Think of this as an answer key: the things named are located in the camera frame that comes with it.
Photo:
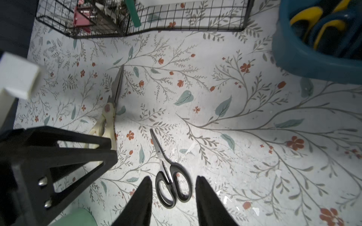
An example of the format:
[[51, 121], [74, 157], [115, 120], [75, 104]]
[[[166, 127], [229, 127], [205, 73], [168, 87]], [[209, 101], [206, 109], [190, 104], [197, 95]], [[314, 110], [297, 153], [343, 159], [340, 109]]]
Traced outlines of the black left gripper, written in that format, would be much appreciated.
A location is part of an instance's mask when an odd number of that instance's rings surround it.
[[[90, 162], [99, 164], [55, 191], [55, 182]], [[2, 134], [1, 225], [48, 225], [116, 163], [109, 138], [48, 126]]]

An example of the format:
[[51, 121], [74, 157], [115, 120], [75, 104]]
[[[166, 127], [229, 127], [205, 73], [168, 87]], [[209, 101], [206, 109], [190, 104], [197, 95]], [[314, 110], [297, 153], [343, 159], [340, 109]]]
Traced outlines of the teal plastic storage box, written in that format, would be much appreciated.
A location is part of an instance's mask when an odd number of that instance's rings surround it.
[[287, 72], [341, 84], [362, 84], [362, 62], [324, 55], [299, 39], [289, 25], [290, 16], [318, 1], [281, 1], [272, 52], [276, 65]]

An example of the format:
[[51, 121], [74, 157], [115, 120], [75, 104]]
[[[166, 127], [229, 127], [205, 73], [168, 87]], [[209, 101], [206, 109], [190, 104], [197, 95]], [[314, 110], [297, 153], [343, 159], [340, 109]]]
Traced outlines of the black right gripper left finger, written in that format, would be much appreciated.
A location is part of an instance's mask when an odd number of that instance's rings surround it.
[[145, 177], [112, 226], [149, 226], [152, 212], [152, 182]]

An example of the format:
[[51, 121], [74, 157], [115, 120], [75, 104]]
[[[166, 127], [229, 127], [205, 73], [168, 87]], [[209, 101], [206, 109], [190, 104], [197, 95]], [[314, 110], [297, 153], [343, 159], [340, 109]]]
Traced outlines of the cream handled kitchen scissors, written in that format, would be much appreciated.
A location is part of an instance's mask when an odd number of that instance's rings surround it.
[[89, 131], [89, 135], [97, 137], [105, 137], [111, 140], [111, 150], [117, 150], [117, 142], [115, 137], [115, 115], [119, 91], [122, 85], [124, 66], [120, 66], [115, 80], [111, 83], [111, 95], [108, 97], [107, 103], [104, 105], [100, 118]]

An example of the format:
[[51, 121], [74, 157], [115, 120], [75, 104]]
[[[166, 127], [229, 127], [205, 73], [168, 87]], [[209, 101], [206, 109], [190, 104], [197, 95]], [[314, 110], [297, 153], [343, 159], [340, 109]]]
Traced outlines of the small black scissors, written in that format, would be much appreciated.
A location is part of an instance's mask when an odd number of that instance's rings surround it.
[[[171, 209], [176, 205], [177, 201], [188, 202], [192, 197], [192, 181], [187, 171], [178, 163], [170, 161], [165, 155], [161, 144], [156, 138], [153, 129], [150, 129], [151, 139], [156, 151], [157, 158], [159, 160], [160, 170], [156, 175], [155, 186], [156, 194], [160, 203], [167, 209]], [[182, 175], [188, 186], [188, 194], [184, 194], [180, 188], [180, 184], [177, 179], [177, 175]], [[162, 194], [162, 188], [160, 184], [164, 183], [171, 199], [168, 199]]]

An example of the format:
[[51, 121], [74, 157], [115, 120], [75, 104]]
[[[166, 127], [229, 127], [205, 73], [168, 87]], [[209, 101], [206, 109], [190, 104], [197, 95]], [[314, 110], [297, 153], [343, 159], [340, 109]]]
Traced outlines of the yellow handled scissors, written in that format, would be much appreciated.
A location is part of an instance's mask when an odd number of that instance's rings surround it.
[[306, 8], [291, 17], [289, 25], [295, 35], [304, 43], [313, 27], [324, 17], [331, 13], [346, 10], [350, 1], [322, 0], [314, 6]]

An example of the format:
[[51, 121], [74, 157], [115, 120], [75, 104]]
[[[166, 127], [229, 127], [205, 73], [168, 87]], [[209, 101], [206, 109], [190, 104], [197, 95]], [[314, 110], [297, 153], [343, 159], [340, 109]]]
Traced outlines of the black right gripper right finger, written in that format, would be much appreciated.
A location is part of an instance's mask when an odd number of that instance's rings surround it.
[[197, 177], [195, 191], [200, 226], [238, 226], [205, 177]]

